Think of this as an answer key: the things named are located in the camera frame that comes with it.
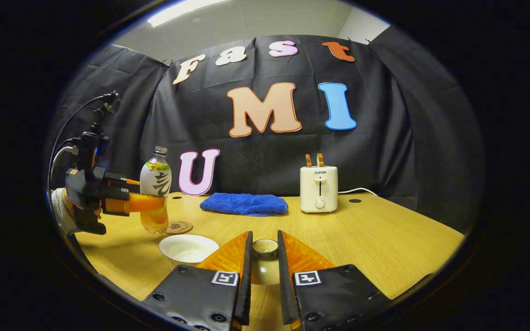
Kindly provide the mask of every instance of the toaster knob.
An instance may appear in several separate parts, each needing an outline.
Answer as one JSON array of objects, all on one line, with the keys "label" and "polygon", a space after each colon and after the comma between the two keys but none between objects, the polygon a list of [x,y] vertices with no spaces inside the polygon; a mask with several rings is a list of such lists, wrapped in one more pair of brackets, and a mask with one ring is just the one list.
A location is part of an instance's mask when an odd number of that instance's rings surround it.
[{"label": "toaster knob", "polygon": [[326,205],[326,201],[324,201],[323,199],[316,199],[316,201],[314,201],[314,205],[316,206],[316,208],[322,209],[324,208],[324,205]]}]

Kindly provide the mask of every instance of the orange liquid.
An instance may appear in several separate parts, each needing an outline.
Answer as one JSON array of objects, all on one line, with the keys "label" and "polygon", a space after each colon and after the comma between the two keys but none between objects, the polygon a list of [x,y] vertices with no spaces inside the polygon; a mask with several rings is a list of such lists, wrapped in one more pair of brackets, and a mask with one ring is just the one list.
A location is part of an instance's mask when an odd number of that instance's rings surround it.
[{"label": "orange liquid", "polygon": [[164,208],[141,211],[140,222],[150,234],[164,234],[169,226],[169,216]]}]

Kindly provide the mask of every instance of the black cloth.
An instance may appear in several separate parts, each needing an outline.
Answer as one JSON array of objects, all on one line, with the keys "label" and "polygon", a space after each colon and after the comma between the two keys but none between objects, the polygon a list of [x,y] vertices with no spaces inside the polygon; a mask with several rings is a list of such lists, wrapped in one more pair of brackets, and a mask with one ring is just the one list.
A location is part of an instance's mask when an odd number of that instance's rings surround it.
[{"label": "black cloth", "polygon": [[484,145],[461,86],[394,26],[369,47],[398,81],[406,103],[415,143],[416,211],[468,231],[484,190]]},{"label": "black cloth", "polygon": [[[287,57],[269,55],[269,44],[292,40],[299,52]],[[334,57],[323,42],[348,46],[355,62]],[[215,60],[223,50],[245,46],[247,58],[223,66]],[[176,85],[181,62],[205,54],[190,77]],[[226,94],[250,87],[264,100],[271,85],[292,82],[293,104],[302,128],[297,132],[272,132],[269,126],[250,136],[232,138],[233,102]],[[328,105],[318,90],[322,82],[345,84],[353,130],[325,126]],[[179,177],[179,155],[196,151],[192,182],[202,178],[202,151],[220,149],[214,182],[208,193],[299,195],[299,170],[305,153],[322,153],[326,165],[339,169],[339,190],[366,187],[412,210],[418,185],[414,176],[415,143],[402,94],[395,78],[364,44],[313,35],[276,35],[213,46],[181,59],[166,72],[156,89],[141,139],[140,161],[151,157],[154,145],[168,147],[173,178]],[[179,190],[172,186],[172,191]]]},{"label": "black cloth", "polygon": [[[128,178],[138,178],[142,166],[138,161],[138,144],[151,98],[166,69],[160,61],[122,46],[107,46],[93,56],[76,73],[59,100],[55,120],[51,123],[50,135],[46,141],[46,162],[48,163],[54,138],[69,116],[87,101],[115,90],[120,94],[121,106],[117,113],[105,115],[100,122],[110,141],[105,156],[99,159],[98,165]],[[98,101],[82,109],[68,123],[58,144],[88,131],[96,119],[93,111],[102,104]],[[69,155],[59,157],[52,174],[52,189],[64,185],[65,171],[72,166],[71,160]]]}]

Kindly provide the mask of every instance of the bottle cap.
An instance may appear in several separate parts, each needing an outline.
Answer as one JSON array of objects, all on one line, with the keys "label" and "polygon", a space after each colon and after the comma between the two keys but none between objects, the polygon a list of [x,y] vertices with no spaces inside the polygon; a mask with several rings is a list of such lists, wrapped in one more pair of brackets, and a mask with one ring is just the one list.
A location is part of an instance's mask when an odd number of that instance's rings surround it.
[{"label": "bottle cap", "polygon": [[156,146],[155,147],[155,154],[167,155],[167,148],[166,147],[161,147],[161,146]]}]

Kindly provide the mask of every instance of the black cable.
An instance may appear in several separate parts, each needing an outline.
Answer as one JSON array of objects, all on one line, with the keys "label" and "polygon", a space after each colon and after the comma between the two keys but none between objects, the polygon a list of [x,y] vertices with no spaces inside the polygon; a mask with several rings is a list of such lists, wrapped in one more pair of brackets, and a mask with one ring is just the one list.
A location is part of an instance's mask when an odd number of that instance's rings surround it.
[{"label": "black cable", "polygon": [[86,107],[90,103],[93,103],[93,102],[95,102],[97,100],[105,99],[105,98],[110,97],[110,96],[112,96],[112,94],[104,94],[103,96],[99,96],[97,98],[93,98],[90,101],[87,101],[86,103],[83,103],[83,105],[80,106],[79,109],[77,109],[75,111],[75,113],[73,113],[73,115],[71,115],[67,119],[65,124],[63,124],[63,127],[61,128],[61,130],[58,132],[57,138],[55,139],[54,144],[52,145],[52,152],[53,153],[50,155],[50,160],[48,161],[48,174],[46,176],[46,195],[48,196],[48,205],[50,206],[51,211],[52,211],[52,194],[50,193],[50,182],[51,182],[51,178],[50,177],[51,177],[51,170],[52,170],[52,160],[54,159],[54,155],[55,155],[54,151],[56,150],[58,140],[61,138],[61,134],[63,134],[63,131],[67,127],[67,124],[69,124],[69,122],[73,119],[73,117],[75,117],[75,115],[77,115],[77,113],[79,113],[79,111],[81,109],[83,109],[84,107]]}]

